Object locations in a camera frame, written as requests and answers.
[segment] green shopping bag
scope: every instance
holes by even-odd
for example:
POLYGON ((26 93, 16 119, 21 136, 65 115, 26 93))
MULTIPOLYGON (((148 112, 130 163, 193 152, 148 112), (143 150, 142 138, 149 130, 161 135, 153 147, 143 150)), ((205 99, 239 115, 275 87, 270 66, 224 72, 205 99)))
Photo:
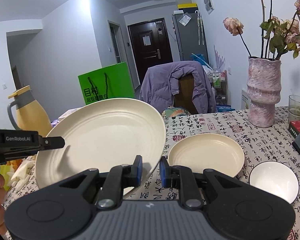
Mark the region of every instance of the green shopping bag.
POLYGON ((125 62, 78 76, 86 105, 108 98, 134 98, 125 62))

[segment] cream plate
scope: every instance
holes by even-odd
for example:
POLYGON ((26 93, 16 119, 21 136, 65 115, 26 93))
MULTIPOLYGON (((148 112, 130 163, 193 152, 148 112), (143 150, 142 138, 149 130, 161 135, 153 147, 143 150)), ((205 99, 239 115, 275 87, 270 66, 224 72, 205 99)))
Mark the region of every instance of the cream plate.
POLYGON ((299 192, 294 172, 278 162, 264 162, 254 167, 249 176, 251 186, 262 189, 292 204, 299 192))
MULTIPOLYGON (((35 177, 39 188, 81 171, 132 164, 143 160, 143 184, 156 168, 166 142, 166 128, 158 111, 130 98, 114 98, 87 105, 55 126, 47 136, 62 136, 63 149, 39 152, 35 177)), ((132 194, 128 188, 125 196, 132 194)))
POLYGON ((203 133, 176 143, 168 156, 170 166, 181 165, 202 173, 214 169, 234 177, 244 164, 244 153, 239 144, 229 137, 203 133))

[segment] gray refrigerator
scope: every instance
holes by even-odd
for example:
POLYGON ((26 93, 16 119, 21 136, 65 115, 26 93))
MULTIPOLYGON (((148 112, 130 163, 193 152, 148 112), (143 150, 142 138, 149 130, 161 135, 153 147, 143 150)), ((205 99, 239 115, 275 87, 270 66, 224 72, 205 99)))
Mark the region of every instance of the gray refrigerator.
POLYGON ((193 54, 202 54, 209 64, 208 51, 207 51, 207 43, 206 36, 204 34, 204 45, 202 45, 202 34, 200 35, 200 45, 198 41, 198 25, 197 25, 197 14, 190 13, 191 20, 188 22, 186 26, 183 26, 179 22, 179 18, 182 14, 172 15, 173 24, 175 27, 175 33, 177 37, 180 60, 193 60, 191 58, 193 54))

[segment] purple puffer jacket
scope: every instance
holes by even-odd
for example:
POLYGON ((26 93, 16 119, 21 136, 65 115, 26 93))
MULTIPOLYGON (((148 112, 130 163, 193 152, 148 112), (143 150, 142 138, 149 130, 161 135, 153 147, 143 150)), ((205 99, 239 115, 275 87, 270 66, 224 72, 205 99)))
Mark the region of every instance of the purple puffer jacket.
POLYGON ((179 61, 148 68, 141 86, 140 100, 161 114, 173 106, 174 95, 179 93, 179 79, 188 74, 194 77, 192 102, 198 113, 215 113, 216 99, 209 78, 197 61, 179 61))

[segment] table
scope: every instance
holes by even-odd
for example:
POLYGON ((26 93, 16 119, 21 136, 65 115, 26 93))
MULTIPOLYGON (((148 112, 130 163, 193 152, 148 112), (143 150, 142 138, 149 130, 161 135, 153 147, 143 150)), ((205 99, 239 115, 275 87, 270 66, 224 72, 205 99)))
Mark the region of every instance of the table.
MULTIPOLYGON (((300 156, 291 143, 293 137, 287 130, 288 108, 277 107, 275 124, 269 128, 258 128, 248 122, 248 110, 226 113, 198 114, 175 118, 165 118, 167 139, 163 156, 168 157, 169 151, 181 139, 199 133, 217 133, 235 140, 243 149, 245 163, 237 178, 248 182, 251 170, 261 162, 277 161, 290 167, 299 181, 300 187, 300 156)), ((15 199, 34 192, 38 187, 31 171, 29 183, 19 192, 11 189, 6 196, 4 207, 15 199)), ((163 188, 159 169, 128 199, 171 200, 178 198, 175 189, 163 188)), ((300 188, 299 195, 292 204, 296 212, 296 223, 288 240, 300 239, 300 188)))

